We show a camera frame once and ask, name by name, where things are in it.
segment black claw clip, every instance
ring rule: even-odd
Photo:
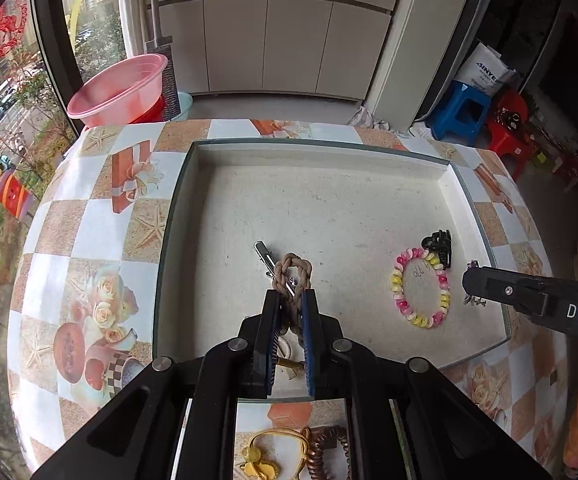
[[[446,231],[440,229],[431,236],[423,238],[421,245],[425,249],[437,253],[445,269],[451,268],[451,233],[448,229]]]

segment cabinet door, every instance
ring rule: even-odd
[[[391,16],[335,2],[331,10],[317,92],[366,97]]]
[[[269,0],[264,90],[316,91],[331,6],[324,0]]]
[[[262,89],[266,0],[204,0],[210,91]]]
[[[162,6],[160,22],[162,34],[173,37],[171,54],[178,89],[189,93],[208,92],[202,1]]]

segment metal screw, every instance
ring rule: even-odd
[[[429,369],[429,361],[421,357],[414,357],[409,361],[409,368],[419,374],[423,374]]]
[[[332,346],[333,346],[333,350],[336,350],[338,352],[348,352],[353,345],[352,345],[351,341],[341,337],[340,339],[336,339],[335,341],[333,341]]]
[[[244,350],[247,345],[246,339],[242,339],[241,337],[234,337],[227,343],[229,350],[233,350],[234,352]]]
[[[153,359],[151,366],[157,372],[163,372],[165,370],[169,370],[171,368],[172,361],[168,357],[156,357]]]

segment blue plastic stool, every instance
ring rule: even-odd
[[[427,123],[435,139],[442,140],[447,132],[453,132],[472,146],[490,106],[488,95],[459,81],[451,81]]]

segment window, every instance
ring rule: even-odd
[[[62,0],[82,79],[126,58],[118,0]]]
[[[42,57],[31,12],[22,25],[22,9],[29,10],[30,4],[30,0],[7,0],[2,7],[11,16],[10,22],[15,21],[20,28],[20,38],[18,45],[0,59],[0,170],[11,170],[29,190],[29,213],[35,215],[53,177],[54,162],[76,136],[58,104],[44,65],[38,63]],[[22,256],[22,248],[31,220],[29,215],[17,219],[11,207],[10,203],[8,208],[0,203],[0,469],[11,479],[25,480],[47,458],[48,448],[38,434],[28,433],[29,427],[19,424],[23,417],[38,411],[29,405],[28,397],[22,396],[20,384],[30,384],[44,395],[54,392],[50,392],[51,386],[38,385],[34,380],[38,367],[47,365],[46,348],[51,343],[46,337],[47,324],[23,319],[19,309],[10,310],[16,274],[26,272],[30,265],[29,255]],[[14,349],[9,354],[8,346]],[[34,351],[44,354],[41,364],[29,360],[29,352]],[[15,359],[8,362],[8,355]]]

